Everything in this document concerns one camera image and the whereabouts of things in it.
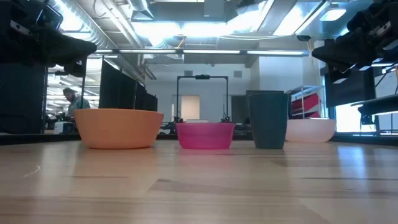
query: wood grain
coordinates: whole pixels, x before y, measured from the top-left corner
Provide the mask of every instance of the wood grain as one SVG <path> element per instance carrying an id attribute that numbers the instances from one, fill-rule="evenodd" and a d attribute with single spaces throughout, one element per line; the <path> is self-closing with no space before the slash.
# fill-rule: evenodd
<path id="1" fill-rule="evenodd" d="M 255 149 L 0 147 L 0 223 L 397 223 L 398 151 L 354 144 Z"/>

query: white bowl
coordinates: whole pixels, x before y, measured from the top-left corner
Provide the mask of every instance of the white bowl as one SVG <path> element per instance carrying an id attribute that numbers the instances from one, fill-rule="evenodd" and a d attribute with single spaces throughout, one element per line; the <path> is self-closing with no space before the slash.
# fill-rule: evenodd
<path id="1" fill-rule="evenodd" d="M 334 119 L 291 119 L 287 121 L 286 141 L 327 142 L 333 137 L 335 130 Z"/>

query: pink bowl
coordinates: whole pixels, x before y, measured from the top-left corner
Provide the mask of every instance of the pink bowl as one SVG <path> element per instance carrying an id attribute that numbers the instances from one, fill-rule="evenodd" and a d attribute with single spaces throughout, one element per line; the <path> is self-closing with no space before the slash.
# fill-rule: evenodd
<path id="1" fill-rule="evenodd" d="M 327 142 L 333 137 L 335 130 L 334 119 L 291 119 L 287 121 L 286 141 Z"/>
<path id="2" fill-rule="evenodd" d="M 234 129 L 231 123 L 178 123 L 178 141 L 184 149 L 229 149 Z"/>

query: shelf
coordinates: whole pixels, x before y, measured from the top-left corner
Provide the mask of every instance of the shelf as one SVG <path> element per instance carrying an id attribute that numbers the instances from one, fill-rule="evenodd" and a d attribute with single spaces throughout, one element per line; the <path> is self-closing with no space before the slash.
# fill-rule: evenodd
<path id="1" fill-rule="evenodd" d="M 315 93 L 318 90 L 320 90 L 321 88 L 323 88 L 323 87 L 320 85 L 304 85 L 303 92 L 301 91 L 301 89 L 302 89 L 301 86 L 299 86 L 297 88 L 294 88 L 293 90 L 287 91 L 286 93 L 292 97 L 299 97 L 302 95 Z"/>

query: black frame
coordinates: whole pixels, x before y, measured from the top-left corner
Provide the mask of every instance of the black frame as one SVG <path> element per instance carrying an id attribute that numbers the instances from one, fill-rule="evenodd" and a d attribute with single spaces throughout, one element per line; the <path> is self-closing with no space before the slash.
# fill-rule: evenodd
<path id="1" fill-rule="evenodd" d="M 179 116 L 178 116 L 178 107 L 179 107 L 179 96 L 180 96 L 180 79 L 182 78 L 194 78 L 197 79 L 195 76 L 191 76 L 191 77 L 185 77 L 185 76 L 178 76 L 177 77 L 177 109 L 175 110 L 175 117 L 177 118 L 176 120 L 179 120 Z M 228 104 L 228 82 L 229 82 L 229 77 L 228 76 L 209 76 L 209 79 L 211 78 L 225 78 L 226 80 L 226 118 L 229 118 L 229 104 Z"/>

